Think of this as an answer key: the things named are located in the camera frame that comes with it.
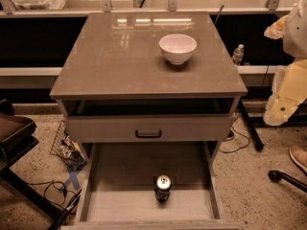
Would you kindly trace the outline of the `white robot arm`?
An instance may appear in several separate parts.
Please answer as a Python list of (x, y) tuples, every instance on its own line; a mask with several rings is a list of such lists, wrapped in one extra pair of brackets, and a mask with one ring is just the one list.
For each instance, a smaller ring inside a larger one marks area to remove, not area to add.
[(307, 0), (299, 0), (289, 14), (282, 16), (264, 32), (271, 39), (283, 39), (283, 51), (294, 58), (279, 66), (272, 82), (264, 122), (281, 126), (307, 100)]

